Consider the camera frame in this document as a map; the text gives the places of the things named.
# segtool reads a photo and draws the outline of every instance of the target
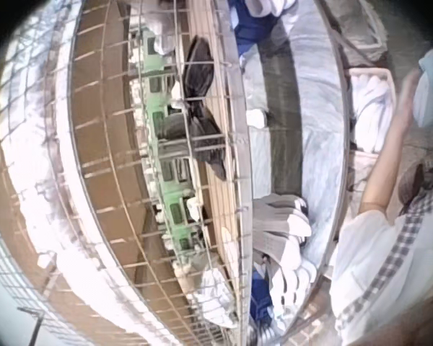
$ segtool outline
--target green machine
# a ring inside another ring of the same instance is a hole
[[[159,157],[159,141],[156,136],[158,124],[174,112],[169,106],[170,91],[175,83],[176,69],[165,66],[166,58],[154,50],[154,34],[142,30],[142,87],[144,103],[147,111],[149,129],[149,144],[154,158]],[[186,200],[194,196],[189,157],[173,157],[154,159],[153,165],[158,172],[159,187],[162,192],[161,206],[167,218],[169,229],[163,237],[172,241],[173,248],[185,255],[187,250],[193,250],[193,239],[196,228],[190,226],[195,221],[190,217]]]

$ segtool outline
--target wire rack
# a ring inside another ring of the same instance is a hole
[[[0,57],[0,281],[70,345],[244,345],[251,172],[227,2],[127,2],[50,1]],[[165,56],[144,21],[158,14],[173,27]],[[184,94],[196,35],[214,67],[200,99],[221,133],[191,138],[184,121],[184,138],[159,140],[158,122],[189,117],[170,91],[178,81]],[[226,181],[195,158],[216,149]],[[235,328],[212,321],[221,295],[204,291],[222,286]]]

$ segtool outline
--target hand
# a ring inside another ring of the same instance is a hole
[[[401,93],[399,94],[398,105],[393,118],[393,127],[398,131],[401,131],[404,135],[414,122],[412,108],[420,76],[421,72],[418,68],[409,72],[403,80],[403,86],[401,88]]]

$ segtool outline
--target white sleeve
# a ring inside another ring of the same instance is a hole
[[[342,230],[331,285],[335,315],[363,294],[396,237],[385,214],[377,210],[358,215]]]

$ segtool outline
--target light blue object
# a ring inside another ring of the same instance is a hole
[[[423,74],[414,95],[414,119],[421,128],[433,124],[433,49],[419,61]]]

